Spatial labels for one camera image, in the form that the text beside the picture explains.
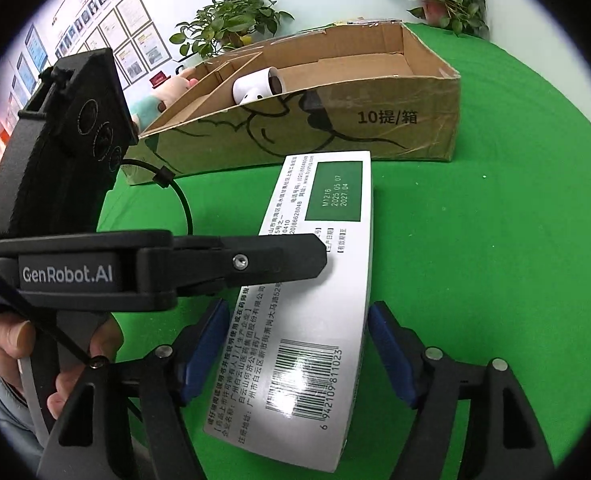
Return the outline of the white medicine box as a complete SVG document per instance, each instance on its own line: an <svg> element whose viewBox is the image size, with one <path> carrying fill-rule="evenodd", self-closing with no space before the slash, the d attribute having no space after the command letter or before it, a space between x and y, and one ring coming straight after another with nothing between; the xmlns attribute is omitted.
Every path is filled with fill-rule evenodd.
<svg viewBox="0 0 591 480"><path fill-rule="evenodd" d="M313 280L241 289L204 430L272 460L332 472L350 428L370 295L369 152L286 158L260 234L306 233L323 243L324 270Z"/></svg>

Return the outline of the pink pig plush toy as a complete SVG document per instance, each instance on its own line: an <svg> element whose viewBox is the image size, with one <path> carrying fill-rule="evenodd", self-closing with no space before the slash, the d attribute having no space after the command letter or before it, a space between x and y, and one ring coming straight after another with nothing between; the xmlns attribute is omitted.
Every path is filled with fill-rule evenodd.
<svg viewBox="0 0 591 480"><path fill-rule="evenodd" d="M130 104L130 117L137 131L143 133L158 116L198 82L196 67L186 68L178 75L166 79L147 96L142 96Z"/></svg>

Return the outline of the small brown cardboard box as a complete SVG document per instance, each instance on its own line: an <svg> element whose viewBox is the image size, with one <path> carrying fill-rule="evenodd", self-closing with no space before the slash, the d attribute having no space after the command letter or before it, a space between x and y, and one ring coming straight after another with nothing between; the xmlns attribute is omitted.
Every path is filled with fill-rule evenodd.
<svg viewBox="0 0 591 480"><path fill-rule="evenodd" d="M194 118L208 115L233 106L232 86L243 75L253 73L265 66L260 51L226 58L224 62L202 63L196 66L199 82L184 93L178 101L163 112L152 124L140 133L151 136L164 128L175 127Z"/></svg>

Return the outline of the red gift box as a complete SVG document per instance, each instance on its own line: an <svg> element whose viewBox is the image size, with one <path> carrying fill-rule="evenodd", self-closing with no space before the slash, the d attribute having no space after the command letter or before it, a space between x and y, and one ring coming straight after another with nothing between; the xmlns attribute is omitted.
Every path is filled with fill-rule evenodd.
<svg viewBox="0 0 591 480"><path fill-rule="evenodd" d="M158 73L156 73L151 79L150 79L150 84L153 88L156 88L158 86L161 86L161 84L164 84L164 82L168 79L168 76L166 75L166 73L163 72L163 70L160 70Z"/></svg>

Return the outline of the large open cardboard box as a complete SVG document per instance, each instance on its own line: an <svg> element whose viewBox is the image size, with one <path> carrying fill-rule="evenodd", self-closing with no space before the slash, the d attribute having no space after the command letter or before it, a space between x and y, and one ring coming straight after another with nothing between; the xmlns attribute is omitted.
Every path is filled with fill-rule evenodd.
<svg viewBox="0 0 591 480"><path fill-rule="evenodd" d="M256 51L263 68L279 70L285 92L140 136L128 157L179 177L322 152L368 151L376 160L403 162L452 159L460 73L404 24L331 26L202 63L219 65Z"/></svg>

